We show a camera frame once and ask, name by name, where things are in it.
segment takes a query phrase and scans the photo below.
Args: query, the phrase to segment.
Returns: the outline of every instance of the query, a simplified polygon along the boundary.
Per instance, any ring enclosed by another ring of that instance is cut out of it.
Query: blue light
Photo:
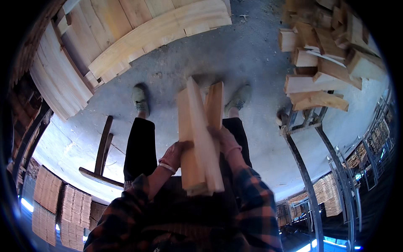
[[[28,201],[26,201],[24,198],[21,198],[21,204],[25,206],[28,211],[33,212],[33,206],[29,204]]]

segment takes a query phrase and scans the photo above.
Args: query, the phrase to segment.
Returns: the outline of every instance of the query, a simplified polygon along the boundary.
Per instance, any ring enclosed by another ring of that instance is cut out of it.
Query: plaid shirt
[[[231,251],[283,251],[278,234],[276,206],[273,192],[261,181],[252,168],[242,170],[234,178],[240,192],[241,211],[234,220],[236,232],[230,240],[215,246]],[[89,234],[84,251],[197,251],[191,239],[178,242],[174,233],[158,234],[151,242],[134,242],[141,236],[139,222],[148,204],[149,185],[145,175],[140,175],[122,197],[111,202]]]

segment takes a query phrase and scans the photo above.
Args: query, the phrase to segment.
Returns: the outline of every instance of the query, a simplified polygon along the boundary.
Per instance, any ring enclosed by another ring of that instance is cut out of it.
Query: person's hand
[[[207,129],[213,138],[220,141],[221,152],[224,154],[225,159],[228,159],[228,155],[232,150],[242,150],[234,135],[226,127],[222,126],[221,130],[216,130],[214,127],[207,127]]]
[[[192,147],[193,147],[192,141],[176,142],[166,150],[164,156],[160,158],[158,162],[160,162],[160,165],[161,164],[168,165],[169,167],[174,169],[174,171],[172,172],[175,173],[178,170],[179,166],[181,165],[182,152]]]

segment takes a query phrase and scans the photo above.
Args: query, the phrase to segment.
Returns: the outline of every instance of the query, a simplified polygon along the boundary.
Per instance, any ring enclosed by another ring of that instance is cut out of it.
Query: stack of wooden boards
[[[351,8],[336,0],[286,0],[278,44],[292,52],[294,75],[287,75],[284,92],[293,110],[327,106],[347,111],[342,95],[326,91],[352,85],[362,78],[382,81],[386,70],[372,37]]]
[[[203,105],[197,83],[192,77],[178,94],[179,141],[192,141],[194,147],[181,156],[182,188],[188,196],[223,192],[219,157],[220,145],[213,140],[207,126],[222,127],[224,84],[210,86]]]
[[[69,0],[46,28],[30,73],[51,109],[66,121],[131,61],[230,24],[229,0]]]

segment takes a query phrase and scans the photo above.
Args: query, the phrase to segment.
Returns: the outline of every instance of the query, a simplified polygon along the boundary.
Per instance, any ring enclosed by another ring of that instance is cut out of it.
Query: green sneaker
[[[150,115],[150,111],[148,109],[147,98],[145,96],[144,90],[144,84],[139,83],[135,85],[133,88],[132,99],[134,105],[136,106],[137,113],[145,112],[148,118],[148,116]]]
[[[244,104],[250,101],[251,94],[252,94],[252,87],[249,84],[246,84],[246,85],[240,87],[233,94],[229,103],[227,105],[225,105],[225,107],[224,107],[225,116],[228,117],[228,111],[230,108],[235,107],[238,110],[241,110],[241,108],[243,108]]]

